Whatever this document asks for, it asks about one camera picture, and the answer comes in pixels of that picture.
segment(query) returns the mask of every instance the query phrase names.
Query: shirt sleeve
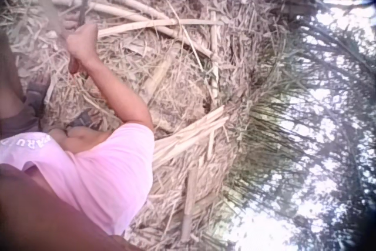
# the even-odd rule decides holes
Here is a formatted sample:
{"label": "shirt sleeve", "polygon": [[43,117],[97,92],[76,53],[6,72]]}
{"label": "shirt sleeve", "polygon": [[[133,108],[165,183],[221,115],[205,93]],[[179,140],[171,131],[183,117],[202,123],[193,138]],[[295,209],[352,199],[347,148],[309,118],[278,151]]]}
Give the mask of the shirt sleeve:
{"label": "shirt sleeve", "polygon": [[145,204],[153,183],[154,146],[149,128],[127,123],[98,146],[76,155],[98,221],[108,222],[111,234],[122,233]]}

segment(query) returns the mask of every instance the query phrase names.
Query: bare skin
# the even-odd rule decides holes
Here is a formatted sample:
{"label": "bare skin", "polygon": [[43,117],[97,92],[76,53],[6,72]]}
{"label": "bare skin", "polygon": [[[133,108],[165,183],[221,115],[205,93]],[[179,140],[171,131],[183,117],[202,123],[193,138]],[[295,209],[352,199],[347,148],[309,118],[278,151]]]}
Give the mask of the bare skin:
{"label": "bare skin", "polygon": [[[82,68],[88,72],[123,123],[139,123],[153,130],[149,110],[142,98],[100,61],[96,52],[97,38],[98,27],[95,24],[81,26],[67,37],[68,51],[81,61]],[[64,150],[79,153],[102,143],[111,133],[89,128],[72,128],[68,129],[67,133],[54,129],[49,134]]]}

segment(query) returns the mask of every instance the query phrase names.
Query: forearm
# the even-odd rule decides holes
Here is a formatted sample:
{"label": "forearm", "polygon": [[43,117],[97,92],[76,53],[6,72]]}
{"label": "forearm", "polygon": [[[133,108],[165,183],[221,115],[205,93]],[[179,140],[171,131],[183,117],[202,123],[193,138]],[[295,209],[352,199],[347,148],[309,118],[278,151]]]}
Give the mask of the forearm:
{"label": "forearm", "polygon": [[153,130],[147,105],[130,87],[123,83],[99,58],[94,58],[87,68],[89,76],[106,98],[110,107],[124,122],[135,122]]}

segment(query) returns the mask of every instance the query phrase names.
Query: hand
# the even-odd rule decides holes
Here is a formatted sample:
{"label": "hand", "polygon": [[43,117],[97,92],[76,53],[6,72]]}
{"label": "hand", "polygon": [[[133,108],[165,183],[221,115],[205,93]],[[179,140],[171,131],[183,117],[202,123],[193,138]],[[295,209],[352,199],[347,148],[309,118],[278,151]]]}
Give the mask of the hand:
{"label": "hand", "polygon": [[98,58],[96,43],[98,27],[96,24],[84,24],[66,37],[67,49],[72,56],[81,61],[83,67]]}

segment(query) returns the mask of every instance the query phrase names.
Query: t-shirt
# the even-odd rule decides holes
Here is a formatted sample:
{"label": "t-shirt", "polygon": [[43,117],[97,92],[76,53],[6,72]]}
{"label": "t-shirt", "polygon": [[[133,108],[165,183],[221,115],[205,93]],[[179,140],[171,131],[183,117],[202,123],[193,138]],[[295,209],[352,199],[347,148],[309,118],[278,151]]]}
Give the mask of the t-shirt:
{"label": "t-shirt", "polygon": [[107,234],[120,235],[152,187],[154,145],[153,132],[135,123],[75,155],[46,133],[21,133],[0,140],[0,163],[22,171],[35,165],[59,198]]}

